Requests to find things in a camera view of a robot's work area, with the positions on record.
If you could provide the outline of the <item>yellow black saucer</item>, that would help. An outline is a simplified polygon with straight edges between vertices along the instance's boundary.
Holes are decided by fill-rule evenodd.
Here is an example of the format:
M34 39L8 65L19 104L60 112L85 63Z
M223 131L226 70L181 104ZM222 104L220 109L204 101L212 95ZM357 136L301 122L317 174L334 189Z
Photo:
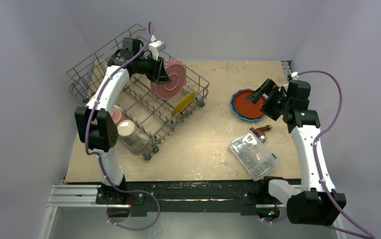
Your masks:
M182 112L183 110L185 110L186 108L188 108L193 99L195 98L195 93L194 92L190 92L189 94L187 94L175 107L174 109L172 110L171 112L171 116L175 116L177 115L178 113Z

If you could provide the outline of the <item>pink mug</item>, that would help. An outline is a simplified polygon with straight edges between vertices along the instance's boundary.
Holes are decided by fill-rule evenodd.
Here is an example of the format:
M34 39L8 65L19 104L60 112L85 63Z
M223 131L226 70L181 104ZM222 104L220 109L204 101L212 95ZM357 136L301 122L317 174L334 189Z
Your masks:
M119 125L122 121L126 120L124 110L117 105L113 106L111 117L116 126Z

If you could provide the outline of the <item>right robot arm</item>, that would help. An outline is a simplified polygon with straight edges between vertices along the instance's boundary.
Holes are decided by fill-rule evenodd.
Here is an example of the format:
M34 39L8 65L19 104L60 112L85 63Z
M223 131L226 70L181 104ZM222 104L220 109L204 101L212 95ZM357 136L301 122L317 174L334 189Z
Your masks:
M256 104L265 101L259 110L272 120L282 117L294 142L301 171L301 187L294 188L286 180L268 177L268 184L259 188L259 197L266 203L278 199L286 209L292 224L331 226L346 205L343 193L336 192L320 143L320 120L315 110L310 110L311 86L299 80L278 86L267 79L246 97Z

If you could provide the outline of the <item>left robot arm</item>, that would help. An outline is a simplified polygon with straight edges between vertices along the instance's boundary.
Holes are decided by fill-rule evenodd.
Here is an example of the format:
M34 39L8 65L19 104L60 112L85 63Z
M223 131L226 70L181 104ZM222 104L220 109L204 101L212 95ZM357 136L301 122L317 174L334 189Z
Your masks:
M121 48L107 59L106 73L96 93L74 113L85 153L96 157L103 175L102 183L111 186L108 197L116 204L123 203L129 191L114 150L118 139L111 116L114 104L134 74L146 75L154 82L169 81L164 59L159 56L164 48L165 43L153 36L147 42L124 38Z

